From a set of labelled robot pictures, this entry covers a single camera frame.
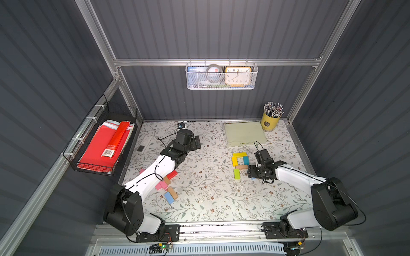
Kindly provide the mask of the teal block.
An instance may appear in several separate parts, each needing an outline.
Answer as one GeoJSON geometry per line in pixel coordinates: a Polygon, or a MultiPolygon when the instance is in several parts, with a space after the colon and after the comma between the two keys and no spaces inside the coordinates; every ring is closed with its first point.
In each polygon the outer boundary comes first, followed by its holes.
{"type": "Polygon", "coordinates": [[[243,157],[243,163],[244,163],[244,165],[249,165],[250,164],[248,156],[243,157]]]}

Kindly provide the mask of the tan wooden block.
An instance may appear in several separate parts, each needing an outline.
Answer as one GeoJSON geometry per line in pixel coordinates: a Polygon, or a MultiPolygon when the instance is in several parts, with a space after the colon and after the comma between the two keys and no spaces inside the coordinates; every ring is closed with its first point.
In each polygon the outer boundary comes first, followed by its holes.
{"type": "Polygon", "coordinates": [[[247,170],[247,169],[248,169],[248,165],[237,165],[237,166],[235,166],[235,169],[238,169],[238,170],[247,170]]]}

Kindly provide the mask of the green block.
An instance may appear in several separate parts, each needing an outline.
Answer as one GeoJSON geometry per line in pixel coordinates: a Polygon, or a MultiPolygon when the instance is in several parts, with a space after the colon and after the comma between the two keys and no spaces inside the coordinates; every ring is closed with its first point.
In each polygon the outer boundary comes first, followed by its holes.
{"type": "Polygon", "coordinates": [[[234,179],[235,180],[240,180],[240,170],[239,169],[234,169],[234,179]]]}

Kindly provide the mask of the yellow block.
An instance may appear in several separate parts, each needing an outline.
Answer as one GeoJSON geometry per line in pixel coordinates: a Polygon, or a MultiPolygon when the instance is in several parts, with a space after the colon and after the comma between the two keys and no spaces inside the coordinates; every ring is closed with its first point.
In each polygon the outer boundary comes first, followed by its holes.
{"type": "Polygon", "coordinates": [[[232,157],[232,165],[233,167],[236,167],[238,165],[238,159],[235,156],[232,157]]]}
{"type": "Polygon", "coordinates": [[[235,158],[242,158],[246,156],[247,156],[247,153],[233,153],[233,157],[235,158]]]}

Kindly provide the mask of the red block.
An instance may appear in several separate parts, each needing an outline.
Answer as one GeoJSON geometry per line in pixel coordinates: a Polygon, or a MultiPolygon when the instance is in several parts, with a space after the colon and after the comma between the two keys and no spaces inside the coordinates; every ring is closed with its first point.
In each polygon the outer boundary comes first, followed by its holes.
{"type": "Polygon", "coordinates": [[[167,178],[168,178],[169,180],[171,180],[172,178],[174,178],[174,177],[177,176],[177,175],[178,175],[177,171],[176,171],[176,170],[173,170],[171,173],[169,173],[169,174],[167,175],[167,178]]]}

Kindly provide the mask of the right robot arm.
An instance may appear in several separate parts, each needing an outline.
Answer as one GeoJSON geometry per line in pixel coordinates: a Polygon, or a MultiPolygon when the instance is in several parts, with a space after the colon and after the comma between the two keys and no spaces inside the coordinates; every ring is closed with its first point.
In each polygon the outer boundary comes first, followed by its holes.
{"type": "Polygon", "coordinates": [[[248,177],[264,183],[282,181],[311,196],[311,208],[281,216],[279,230],[283,235],[311,227],[332,231],[358,218],[360,209],[341,180],[313,176],[289,167],[284,161],[274,161],[266,149],[258,150],[255,157],[257,164],[248,167],[248,177]]]}

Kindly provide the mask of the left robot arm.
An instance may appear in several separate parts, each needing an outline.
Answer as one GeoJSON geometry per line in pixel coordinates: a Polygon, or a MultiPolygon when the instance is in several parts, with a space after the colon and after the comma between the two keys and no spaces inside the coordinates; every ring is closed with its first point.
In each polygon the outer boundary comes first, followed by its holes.
{"type": "Polygon", "coordinates": [[[144,213],[144,200],[155,186],[182,164],[189,152],[201,148],[200,137],[181,128],[158,158],[139,176],[125,185],[114,185],[108,195],[103,221],[127,236],[137,233],[162,234],[165,222],[144,213]]]}

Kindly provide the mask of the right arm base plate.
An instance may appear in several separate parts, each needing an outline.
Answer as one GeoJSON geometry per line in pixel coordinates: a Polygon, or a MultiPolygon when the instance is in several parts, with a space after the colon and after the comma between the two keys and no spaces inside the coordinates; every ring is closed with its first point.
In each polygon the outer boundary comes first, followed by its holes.
{"type": "Polygon", "coordinates": [[[266,239],[301,239],[308,238],[306,229],[294,229],[286,221],[270,221],[261,225],[266,239]]]}

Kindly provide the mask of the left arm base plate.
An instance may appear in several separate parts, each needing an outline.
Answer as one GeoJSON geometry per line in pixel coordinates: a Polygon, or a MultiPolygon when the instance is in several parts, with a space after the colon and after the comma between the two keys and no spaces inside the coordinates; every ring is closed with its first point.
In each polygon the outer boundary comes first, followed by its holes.
{"type": "Polygon", "coordinates": [[[149,243],[149,242],[178,242],[180,235],[180,225],[163,225],[155,234],[149,234],[142,232],[137,235],[136,242],[149,243]]]}

